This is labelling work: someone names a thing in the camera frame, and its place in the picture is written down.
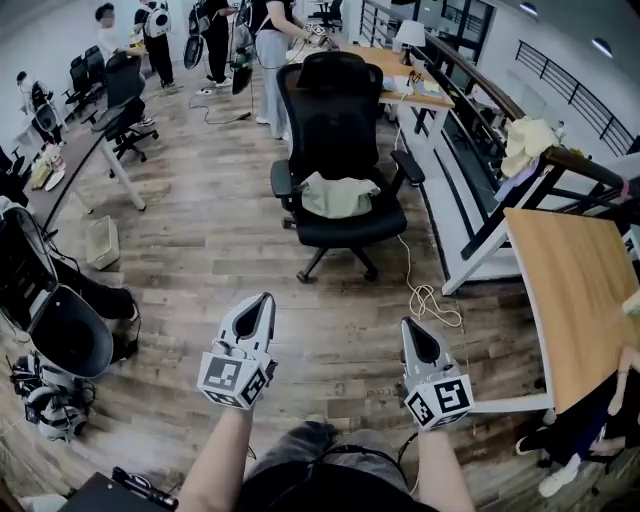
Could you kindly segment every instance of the jeans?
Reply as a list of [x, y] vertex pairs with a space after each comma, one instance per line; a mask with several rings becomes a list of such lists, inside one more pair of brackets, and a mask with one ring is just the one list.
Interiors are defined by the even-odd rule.
[[[377, 450], [395, 458], [391, 445], [382, 435], [373, 430], [358, 430], [347, 435], [341, 443], [335, 443], [336, 429], [328, 423], [305, 421], [299, 427], [287, 432], [276, 446], [264, 454], [249, 472], [249, 478], [258, 473], [287, 462], [311, 462], [338, 444], [355, 444], [370, 450]], [[370, 453], [333, 453], [327, 455], [322, 464], [336, 464], [370, 473], [409, 494], [398, 468], [390, 461]]]

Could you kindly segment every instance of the black cushion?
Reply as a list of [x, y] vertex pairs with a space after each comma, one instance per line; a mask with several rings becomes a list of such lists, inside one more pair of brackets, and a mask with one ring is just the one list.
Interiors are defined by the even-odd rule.
[[327, 219], [315, 215], [298, 203], [295, 207], [296, 230], [303, 245], [350, 248], [370, 245], [399, 235], [407, 228], [402, 207], [378, 169], [364, 173], [381, 189], [371, 199], [372, 210], [346, 219]]

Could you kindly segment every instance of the chair base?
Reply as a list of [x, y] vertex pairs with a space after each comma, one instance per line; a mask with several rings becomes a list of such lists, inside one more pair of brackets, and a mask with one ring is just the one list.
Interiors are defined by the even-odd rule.
[[[302, 284], [315, 283], [317, 281], [317, 278], [316, 277], [311, 277], [309, 274], [316, 267], [316, 265], [320, 262], [320, 260], [327, 253], [328, 250], [329, 249], [327, 249], [326, 247], [319, 248], [316, 251], [316, 253], [313, 255], [313, 257], [311, 258], [309, 263], [307, 264], [307, 267], [304, 270], [301, 270], [300, 272], [298, 272], [296, 274], [296, 279], [298, 281], [300, 281]], [[364, 273], [364, 278], [369, 282], [375, 281], [378, 278], [378, 269], [376, 269], [376, 267], [373, 265], [373, 263], [371, 263], [371, 260], [364, 253], [362, 248], [361, 247], [352, 247], [351, 248], [351, 252], [353, 252], [353, 254], [355, 254], [355, 256], [367, 268], [367, 271]]]

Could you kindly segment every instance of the white desk leg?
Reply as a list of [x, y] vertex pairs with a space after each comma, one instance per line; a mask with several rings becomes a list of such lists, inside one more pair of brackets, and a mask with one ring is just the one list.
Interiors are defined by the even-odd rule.
[[76, 198], [78, 199], [78, 202], [82, 205], [82, 208], [84, 209], [85, 213], [93, 213], [93, 207], [90, 206], [91, 202], [87, 201], [86, 197], [84, 197], [77, 190], [73, 191], [73, 195], [76, 196]]
[[431, 155], [431, 152], [436, 147], [436, 140], [440, 137], [440, 132], [442, 132], [442, 128], [444, 127], [444, 122], [447, 119], [447, 114], [449, 110], [438, 110], [436, 112], [436, 117], [433, 120], [433, 124], [431, 128], [429, 128], [429, 137], [427, 137], [427, 145], [424, 147], [424, 152], [427, 155]]
[[460, 269], [451, 275], [451, 278], [444, 283], [442, 295], [451, 295], [482, 265], [484, 260], [491, 256], [507, 240], [507, 221], [503, 220], [494, 230], [489, 238], [478, 247], [471, 257], [463, 262]]
[[131, 183], [131, 180], [129, 180], [129, 176], [127, 176], [127, 173], [120, 165], [120, 162], [116, 158], [116, 155], [113, 153], [113, 151], [109, 147], [109, 143], [106, 140], [103, 140], [100, 144], [100, 150], [102, 151], [104, 157], [107, 159], [107, 162], [109, 162], [109, 165], [111, 166], [114, 174], [118, 177], [120, 183], [122, 183], [122, 186], [127, 190], [127, 194], [129, 194], [129, 197], [133, 201], [133, 204], [136, 205], [136, 208], [138, 210], [143, 211], [147, 207], [147, 205], [133, 188], [133, 184]]
[[476, 401], [470, 414], [499, 414], [523, 411], [540, 411], [553, 408], [553, 397], [548, 393], [504, 398], [501, 400]]

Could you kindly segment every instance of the wooden floor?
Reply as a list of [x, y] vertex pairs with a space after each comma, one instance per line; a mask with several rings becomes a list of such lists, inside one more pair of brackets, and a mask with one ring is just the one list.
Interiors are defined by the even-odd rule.
[[[229, 308], [262, 291], [277, 302], [271, 353], [280, 366], [256, 409], [251, 445], [258, 455], [311, 413], [323, 413], [346, 430], [380, 430], [395, 448], [415, 431], [395, 388], [402, 375], [399, 323], [409, 315], [405, 249], [394, 239], [367, 250], [380, 271], [376, 283], [362, 278], [364, 269], [348, 251], [334, 251], [322, 262], [317, 283], [298, 283], [295, 274], [313, 249], [282, 229], [283, 210], [269, 185], [271, 162], [286, 157], [286, 145], [251, 119], [205, 124], [204, 109], [188, 108], [205, 85], [202, 74], [179, 72], [180, 89], [173, 94], [160, 92], [157, 78], [150, 79], [147, 112], [160, 138], [141, 144], [146, 163], [132, 156], [125, 161], [146, 211], [133, 207], [96, 156], [81, 187], [94, 214], [83, 215], [71, 201], [58, 220], [58, 246], [83, 267], [88, 225], [104, 215], [117, 222], [120, 260], [104, 272], [86, 272], [133, 290], [142, 315], [141, 347], [98, 380], [81, 439], [52, 443], [25, 423], [6, 434], [2, 474], [19, 494], [64, 493], [115, 465], [148, 475], [165, 490], [179, 484], [220, 413], [195, 388], [201, 353]], [[254, 113], [260, 89], [256, 77]], [[209, 120], [221, 122], [249, 111], [252, 101], [247, 89], [238, 97], [229, 91], [196, 97], [192, 104], [209, 105]], [[380, 168], [388, 174], [395, 169], [389, 157], [395, 135], [392, 125], [380, 121]], [[439, 290], [443, 272], [422, 199], [405, 186], [401, 201], [409, 221], [403, 238], [412, 251], [411, 279]], [[468, 366], [476, 398], [534, 389], [542, 368], [522, 283], [469, 285], [439, 301], [460, 312], [462, 327], [446, 327], [429, 314], [423, 321], [441, 332], [459, 363]], [[5, 337], [0, 355], [13, 360], [25, 351]], [[23, 411], [6, 365], [0, 367], [4, 429]], [[536, 468], [535, 457], [513, 454], [530, 418], [468, 416], [451, 427], [478, 508], [544, 507], [535, 492], [544, 471]], [[417, 468], [415, 448], [404, 461], [410, 475]], [[585, 488], [578, 482], [547, 507], [565, 510]]]

